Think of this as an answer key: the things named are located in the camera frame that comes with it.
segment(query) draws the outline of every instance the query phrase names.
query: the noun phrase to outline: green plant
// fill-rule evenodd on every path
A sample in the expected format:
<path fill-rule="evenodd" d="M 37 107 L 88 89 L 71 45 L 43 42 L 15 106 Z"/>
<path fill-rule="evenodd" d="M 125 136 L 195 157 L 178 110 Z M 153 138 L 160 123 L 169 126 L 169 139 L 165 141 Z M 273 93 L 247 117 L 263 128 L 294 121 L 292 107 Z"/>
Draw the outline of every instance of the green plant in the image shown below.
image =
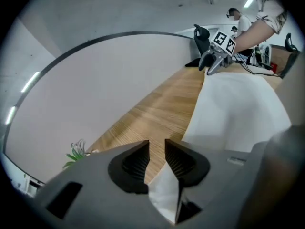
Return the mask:
<path fill-rule="evenodd" d="M 67 162 L 64 166 L 63 169 L 66 167 L 69 167 L 70 165 L 74 164 L 76 161 L 86 157 L 87 155 L 91 153 L 86 153 L 85 152 L 85 141 L 84 139 L 79 140 L 76 143 L 71 143 L 71 149 L 72 149 L 72 154 L 66 154 L 66 156 L 72 161 Z"/>

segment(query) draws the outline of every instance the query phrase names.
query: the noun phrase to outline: red object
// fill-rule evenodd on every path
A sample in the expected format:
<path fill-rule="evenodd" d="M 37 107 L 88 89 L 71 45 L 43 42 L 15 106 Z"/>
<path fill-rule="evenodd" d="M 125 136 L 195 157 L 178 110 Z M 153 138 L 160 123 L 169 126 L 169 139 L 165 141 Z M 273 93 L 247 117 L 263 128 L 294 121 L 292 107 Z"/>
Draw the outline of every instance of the red object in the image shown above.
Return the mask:
<path fill-rule="evenodd" d="M 277 64 L 271 62 L 270 65 L 272 66 L 272 71 L 273 71 L 274 73 L 276 73 Z"/>

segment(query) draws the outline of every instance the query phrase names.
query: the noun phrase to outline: curved wall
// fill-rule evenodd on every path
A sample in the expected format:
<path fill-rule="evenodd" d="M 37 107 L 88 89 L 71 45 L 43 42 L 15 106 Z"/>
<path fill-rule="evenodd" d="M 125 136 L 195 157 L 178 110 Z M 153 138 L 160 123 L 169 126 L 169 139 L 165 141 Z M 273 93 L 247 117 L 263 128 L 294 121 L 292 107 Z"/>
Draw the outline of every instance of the curved wall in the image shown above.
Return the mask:
<path fill-rule="evenodd" d="M 198 56 L 193 40 L 177 35 L 105 39 L 88 42 L 96 43 L 85 48 L 81 45 L 67 52 L 72 55 L 51 63 L 58 62 L 21 100 L 8 128 L 6 155 L 42 182 L 61 171 L 72 142 L 84 138 L 86 148 L 90 147 L 154 88 Z"/>

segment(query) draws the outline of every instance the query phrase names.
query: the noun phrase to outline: white cloth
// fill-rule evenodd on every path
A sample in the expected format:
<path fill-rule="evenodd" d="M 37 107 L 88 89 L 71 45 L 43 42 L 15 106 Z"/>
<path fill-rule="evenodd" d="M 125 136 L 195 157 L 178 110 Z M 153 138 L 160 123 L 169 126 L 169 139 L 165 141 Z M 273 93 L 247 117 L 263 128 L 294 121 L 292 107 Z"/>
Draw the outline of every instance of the white cloth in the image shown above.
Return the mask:
<path fill-rule="evenodd" d="M 250 152 L 255 143 L 269 140 L 290 125 L 282 103 L 263 77 L 217 73 L 205 76 L 182 140 L 218 150 Z M 149 197 L 174 223 L 178 180 L 167 163 L 149 184 Z"/>

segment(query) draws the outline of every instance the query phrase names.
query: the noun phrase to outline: white shirt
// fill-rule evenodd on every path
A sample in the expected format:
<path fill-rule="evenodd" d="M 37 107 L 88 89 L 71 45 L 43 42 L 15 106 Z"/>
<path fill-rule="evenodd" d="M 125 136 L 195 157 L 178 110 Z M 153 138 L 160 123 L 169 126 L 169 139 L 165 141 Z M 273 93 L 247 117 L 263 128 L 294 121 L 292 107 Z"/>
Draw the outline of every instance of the white shirt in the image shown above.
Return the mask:
<path fill-rule="evenodd" d="M 234 38 L 236 38 L 236 37 L 237 37 L 237 32 L 235 32 L 235 33 L 231 36 L 232 39 L 234 39 Z"/>
<path fill-rule="evenodd" d="M 240 36 L 240 34 L 243 32 L 243 31 L 247 31 L 250 26 L 251 26 L 251 21 L 249 20 L 248 17 L 242 15 L 239 19 L 239 22 L 238 22 L 238 26 L 237 26 L 237 36 Z"/>

